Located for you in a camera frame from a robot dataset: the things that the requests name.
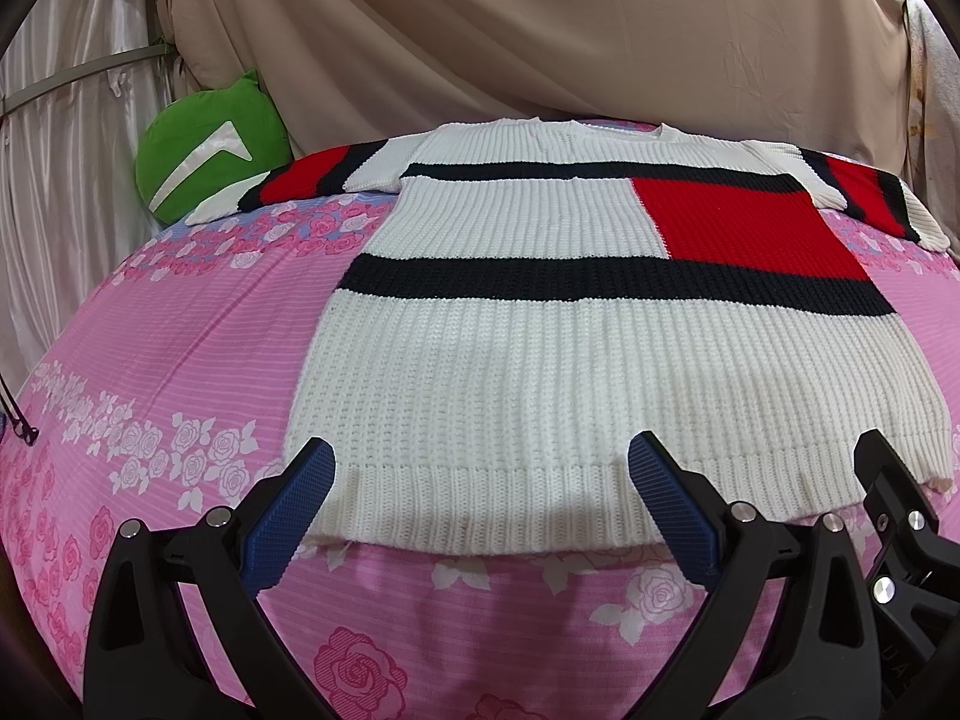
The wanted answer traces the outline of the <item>beige backdrop curtain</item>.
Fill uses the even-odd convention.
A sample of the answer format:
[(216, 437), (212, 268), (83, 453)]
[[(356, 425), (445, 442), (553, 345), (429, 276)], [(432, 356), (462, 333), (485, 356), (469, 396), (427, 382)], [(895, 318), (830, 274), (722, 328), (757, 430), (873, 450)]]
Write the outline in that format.
[(907, 159), (905, 0), (156, 0), (182, 91), (255, 70), (293, 145), (539, 115)]

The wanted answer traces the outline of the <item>silver satin curtain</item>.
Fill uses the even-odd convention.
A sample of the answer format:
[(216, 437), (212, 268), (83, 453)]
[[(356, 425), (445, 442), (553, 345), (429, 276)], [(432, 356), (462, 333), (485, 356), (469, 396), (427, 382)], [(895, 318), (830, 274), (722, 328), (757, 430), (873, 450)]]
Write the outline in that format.
[[(3, 54), (3, 96), (140, 52), (153, 31), (151, 0), (37, 0)], [(2, 376), (11, 387), (158, 229), (133, 185), (133, 158), (171, 99), (168, 68), (164, 57), (137, 57), (3, 115)]]

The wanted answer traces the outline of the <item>green plush pillow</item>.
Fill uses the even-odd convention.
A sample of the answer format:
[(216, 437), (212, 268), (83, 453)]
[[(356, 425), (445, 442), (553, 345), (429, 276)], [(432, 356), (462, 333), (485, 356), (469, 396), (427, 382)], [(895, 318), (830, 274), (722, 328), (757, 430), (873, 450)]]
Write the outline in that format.
[(212, 197), (233, 208), (254, 179), (292, 159), (285, 124), (251, 70), (161, 110), (140, 138), (133, 177), (149, 213), (171, 226)]

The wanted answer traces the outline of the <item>white red black knit sweater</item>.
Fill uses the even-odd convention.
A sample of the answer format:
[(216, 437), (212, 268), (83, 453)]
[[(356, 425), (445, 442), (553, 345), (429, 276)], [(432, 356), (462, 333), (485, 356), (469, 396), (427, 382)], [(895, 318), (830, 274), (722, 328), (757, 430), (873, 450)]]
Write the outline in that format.
[(626, 449), (652, 433), (724, 494), (850, 505), (866, 431), (953, 473), (946, 397), (830, 213), (946, 250), (890, 172), (790, 143), (505, 119), (337, 146), (195, 223), (386, 193), (304, 356), (285, 445), (335, 481), (313, 541), (434, 554), (651, 541)]

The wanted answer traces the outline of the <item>pink floral bed sheet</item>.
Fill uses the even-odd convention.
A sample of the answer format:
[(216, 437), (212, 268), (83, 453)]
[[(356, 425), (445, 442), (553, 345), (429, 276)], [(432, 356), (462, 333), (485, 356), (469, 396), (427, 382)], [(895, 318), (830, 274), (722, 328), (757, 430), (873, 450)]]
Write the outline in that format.
[[(3, 442), (2, 543), (82, 711), (89, 621), (117, 528), (129, 518), (150, 530), (192, 527), (290, 465), (308, 442), (288, 450), (285, 437), (317, 322), (391, 208), (386, 193), (345, 193), (208, 223), (189, 216), (117, 266), (29, 376), (23, 398), (39, 437), (32, 447), (13, 433)], [(931, 252), (841, 213), (827, 221), (946, 397), (952, 477), (914, 479), (935, 515), (955, 509), (949, 239)], [(839, 515), (861, 561), (880, 548), (864, 497), (857, 481), (850, 505), (796, 520), (750, 504), (770, 522)], [(331, 718), (633, 718), (706, 596), (643, 507), (654, 538), (615, 550), (434, 554), (313, 541), (306, 530), (257, 601)], [(747, 684), (781, 589), (766, 583), (721, 699)], [(242, 699), (199, 590), (181, 593), (218, 688)]]

